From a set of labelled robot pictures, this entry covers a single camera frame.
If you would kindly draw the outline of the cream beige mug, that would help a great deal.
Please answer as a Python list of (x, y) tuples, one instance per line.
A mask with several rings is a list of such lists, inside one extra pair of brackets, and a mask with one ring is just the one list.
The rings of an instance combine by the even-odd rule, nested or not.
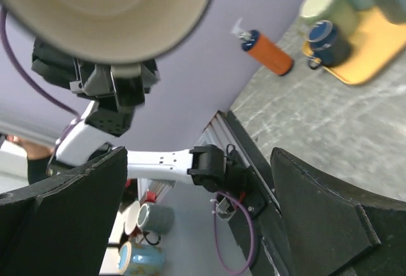
[(31, 33), (68, 55), (113, 65), (134, 63), (184, 41), (210, 0), (1, 0)]

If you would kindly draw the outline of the light green mug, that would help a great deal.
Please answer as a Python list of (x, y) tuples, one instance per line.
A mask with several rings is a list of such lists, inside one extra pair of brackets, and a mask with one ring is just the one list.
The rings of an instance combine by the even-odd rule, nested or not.
[(360, 14), (349, 0), (304, 0), (298, 13), (298, 32), (305, 34), (317, 21), (328, 20), (350, 36), (360, 23)]

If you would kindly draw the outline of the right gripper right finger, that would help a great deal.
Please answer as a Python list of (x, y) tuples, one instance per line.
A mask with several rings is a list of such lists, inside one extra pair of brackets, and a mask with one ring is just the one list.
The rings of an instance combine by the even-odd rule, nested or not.
[(282, 148), (273, 182), (298, 275), (405, 275), (405, 202), (358, 188)]

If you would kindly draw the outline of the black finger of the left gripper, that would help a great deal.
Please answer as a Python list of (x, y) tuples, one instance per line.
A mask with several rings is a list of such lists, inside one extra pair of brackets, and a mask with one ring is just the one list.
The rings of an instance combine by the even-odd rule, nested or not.
[(118, 108), (135, 108), (145, 103), (140, 63), (113, 65), (110, 73)]

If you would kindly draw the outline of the dark blue mug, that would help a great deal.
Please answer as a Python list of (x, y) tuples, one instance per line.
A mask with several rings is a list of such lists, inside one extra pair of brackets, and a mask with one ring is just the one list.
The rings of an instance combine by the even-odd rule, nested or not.
[(311, 50), (308, 66), (312, 70), (321, 66), (341, 65), (352, 52), (349, 40), (339, 27), (329, 20), (320, 20), (313, 25), (308, 33), (307, 43)]

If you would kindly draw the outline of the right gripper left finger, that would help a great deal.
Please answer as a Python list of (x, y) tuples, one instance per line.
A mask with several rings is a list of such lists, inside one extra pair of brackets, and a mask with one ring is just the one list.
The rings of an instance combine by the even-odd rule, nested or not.
[(127, 163), (119, 147), (1, 194), (1, 275), (98, 275)]

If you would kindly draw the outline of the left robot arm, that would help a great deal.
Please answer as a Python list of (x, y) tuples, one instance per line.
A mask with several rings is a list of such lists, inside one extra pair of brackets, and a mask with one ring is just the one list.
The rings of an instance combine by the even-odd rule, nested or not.
[[(40, 38), (35, 38), (32, 70), (50, 84), (90, 100), (86, 113), (76, 117), (58, 139), (48, 167), (65, 171), (113, 150), (112, 140), (127, 133), (136, 109), (157, 83), (155, 59), (141, 62), (136, 77), (114, 77), (108, 65), (82, 61)], [(231, 145), (225, 150), (204, 145), (172, 152), (130, 151), (129, 174), (202, 186), (209, 192), (234, 197), (248, 191), (248, 171)]]

